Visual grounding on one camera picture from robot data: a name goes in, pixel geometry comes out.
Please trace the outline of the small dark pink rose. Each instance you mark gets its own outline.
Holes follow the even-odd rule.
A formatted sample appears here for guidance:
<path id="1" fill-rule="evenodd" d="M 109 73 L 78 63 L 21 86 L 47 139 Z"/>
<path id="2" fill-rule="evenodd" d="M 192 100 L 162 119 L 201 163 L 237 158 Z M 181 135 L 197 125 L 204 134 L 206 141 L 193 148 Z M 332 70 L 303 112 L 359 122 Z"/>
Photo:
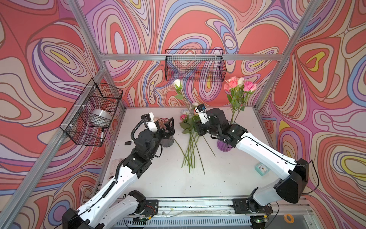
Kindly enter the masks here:
<path id="1" fill-rule="evenodd" d="M 187 146 L 186 151 L 184 152 L 183 166 L 188 166 L 188 170 L 191 171 L 191 169 L 194 168 L 194 163 L 193 163 L 193 119 L 189 118 L 186 115 L 181 115 L 180 119 L 181 119 L 180 126 L 183 129 L 182 133 L 189 135 L 188 146 Z"/>

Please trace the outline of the white green-tinged rose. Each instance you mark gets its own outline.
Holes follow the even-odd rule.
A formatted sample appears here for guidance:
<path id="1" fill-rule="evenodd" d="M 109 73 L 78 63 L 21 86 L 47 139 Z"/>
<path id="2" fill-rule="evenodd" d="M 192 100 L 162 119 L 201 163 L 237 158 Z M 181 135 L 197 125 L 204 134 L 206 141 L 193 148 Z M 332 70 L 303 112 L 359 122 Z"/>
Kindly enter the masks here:
<path id="1" fill-rule="evenodd" d="M 181 110 L 181 115 L 186 115 L 189 118 L 193 118 L 195 115 L 193 111 L 194 106 L 185 96 L 182 81 L 180 79 L 176 79 L 173 81 L 173 85 L 176 92 L 176 95 L 174 97 L 184 104 L 184 108 Z"/>

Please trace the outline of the salmon pink rose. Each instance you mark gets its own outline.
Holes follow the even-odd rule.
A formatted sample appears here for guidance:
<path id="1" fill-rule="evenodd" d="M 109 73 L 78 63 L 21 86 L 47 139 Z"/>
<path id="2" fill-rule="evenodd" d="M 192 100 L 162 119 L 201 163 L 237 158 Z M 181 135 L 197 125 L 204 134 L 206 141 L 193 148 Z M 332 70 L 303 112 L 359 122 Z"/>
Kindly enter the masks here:
<path id="1" fill-rule="evenodd" d="M 235 88 L 238 86 L 238 80 L 236 77 L 231 77 L 228 80 L 226 80 L 224 84 L 224 90 L 227 93 L 228 101 L 231 105 L 231 111 L 232 111 L 232 117 L 230 124 L 234 123 L 234 115 L 236 112 L 236 97 L 235 97 Z"/>

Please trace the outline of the magenta pink rose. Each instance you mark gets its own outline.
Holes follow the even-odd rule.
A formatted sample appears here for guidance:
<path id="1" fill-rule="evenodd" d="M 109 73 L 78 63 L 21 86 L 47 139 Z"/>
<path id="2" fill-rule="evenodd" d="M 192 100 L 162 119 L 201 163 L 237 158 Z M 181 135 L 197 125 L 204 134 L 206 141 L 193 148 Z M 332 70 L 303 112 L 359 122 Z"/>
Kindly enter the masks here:
<path id="1" fill-rule="evenodd" d="M 243 86 L 243 93 L 241 98 L 239 99 L 240 102 L 240 111 L 245 110 L 245 106 L 248 104 L 248 101 L 250 99 L 250 96 L 254 93 L 254 91 L 257 89 L 257 84 L 246 81 Z"/>

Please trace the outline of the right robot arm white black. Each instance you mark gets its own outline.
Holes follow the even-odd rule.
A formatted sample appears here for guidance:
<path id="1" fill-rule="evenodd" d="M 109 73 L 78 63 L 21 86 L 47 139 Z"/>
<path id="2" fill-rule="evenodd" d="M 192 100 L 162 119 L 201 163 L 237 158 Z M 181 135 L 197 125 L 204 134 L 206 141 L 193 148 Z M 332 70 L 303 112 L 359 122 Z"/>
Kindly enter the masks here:
<path id="1" fill-rule="evenodd" d="M 195 108 L 200 120 L 195 128 L 200 136 L 209 134 L 212 139 L 251 155 L 274 172 L 278 179 L 262 188 L 255 188 L 246 199 L 247 209 L 258 213 L 264 206 L 285 200 L 298 203 L 308 184 L 309 163 L 304 159 L 285 156 L 254 137 L 239 124 L 230 124 L 219 108 L 207 110 L 204 104 Z"/>

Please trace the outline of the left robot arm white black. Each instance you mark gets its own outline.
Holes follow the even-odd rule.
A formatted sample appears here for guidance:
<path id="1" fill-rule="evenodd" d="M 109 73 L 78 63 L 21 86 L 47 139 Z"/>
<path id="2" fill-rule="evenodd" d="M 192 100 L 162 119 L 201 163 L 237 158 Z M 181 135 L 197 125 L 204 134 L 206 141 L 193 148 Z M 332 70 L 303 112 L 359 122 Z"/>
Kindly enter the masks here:
<path id="1" fill-rule="evenodd" d="M 163 118 L 164 127 L 153 121 L 153 114 L 142 115 L 131 132 L 135 144 L 131 153 L 116 167 L 113 178 L 89 201 L 77 210 L 68 209 L 61 227 L 64 229 L 110 229 L 130 214 L 140 214 L 146 207 L 145 196 L 136 190 L 116 200 L 136 182 L 152 164 L 156 152 L 162 150 L 161 141 L 175 134 L 174 119 Z"/>

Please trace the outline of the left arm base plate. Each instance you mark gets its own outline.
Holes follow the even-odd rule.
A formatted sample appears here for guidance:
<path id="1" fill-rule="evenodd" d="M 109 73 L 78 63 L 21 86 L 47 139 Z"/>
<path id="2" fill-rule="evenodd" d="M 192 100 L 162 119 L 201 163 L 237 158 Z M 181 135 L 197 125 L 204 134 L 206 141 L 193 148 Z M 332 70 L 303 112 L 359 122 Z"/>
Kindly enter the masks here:
<path id="1" fill-rule="evenodd" d="M 158 213 L 159 200 L 148 199 L 138 201 L 135 198 L 126 198 L 116 205 L 118 210 L 124 212 L 124 216 L 145 216 L 150 217 Z"/>

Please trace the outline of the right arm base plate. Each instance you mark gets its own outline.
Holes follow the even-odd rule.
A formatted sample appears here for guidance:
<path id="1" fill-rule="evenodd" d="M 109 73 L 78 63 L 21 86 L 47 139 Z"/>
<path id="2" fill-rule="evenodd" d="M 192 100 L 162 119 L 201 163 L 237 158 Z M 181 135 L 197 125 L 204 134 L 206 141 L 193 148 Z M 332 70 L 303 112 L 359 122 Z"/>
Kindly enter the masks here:
<path id="1" fill-rule="evenodd" d="M 232 199 L 231 207 L 234 209 L 235 214 L 271 215 L 273 213 L 270 204 L 260 206 L 253 201 L 248 201 L 246 198 Z"/>

